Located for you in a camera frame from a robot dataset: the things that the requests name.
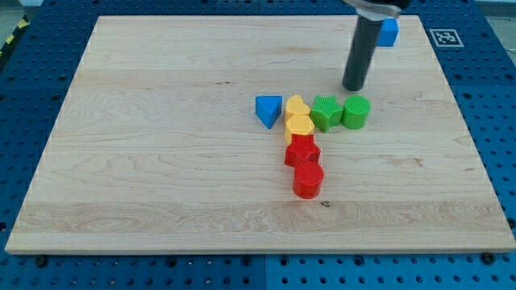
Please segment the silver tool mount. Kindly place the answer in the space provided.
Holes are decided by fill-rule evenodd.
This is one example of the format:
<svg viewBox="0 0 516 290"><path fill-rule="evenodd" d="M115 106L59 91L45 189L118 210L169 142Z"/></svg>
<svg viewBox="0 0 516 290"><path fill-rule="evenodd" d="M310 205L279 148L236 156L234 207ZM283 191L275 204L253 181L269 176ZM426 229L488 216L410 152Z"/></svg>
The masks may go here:
<svg viewBox="0 0 516 290"><path fill-rule="evenodd" d="M343 2L353 7L359 16L372 21L397 19L412 3L411 0L343 0Z"/></svg>

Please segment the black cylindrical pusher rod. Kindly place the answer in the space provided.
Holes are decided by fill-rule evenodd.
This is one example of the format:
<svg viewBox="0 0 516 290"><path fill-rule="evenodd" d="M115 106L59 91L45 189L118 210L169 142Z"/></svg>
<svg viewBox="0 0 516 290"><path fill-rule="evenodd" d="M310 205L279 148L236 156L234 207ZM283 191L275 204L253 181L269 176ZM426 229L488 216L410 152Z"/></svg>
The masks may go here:
<svg viewBox="0 0 516 290"><path fill-rule="evenodd" d="M364 87L382 24L382 20L358 16L342 80L346 90L359 91Z"/></svg>

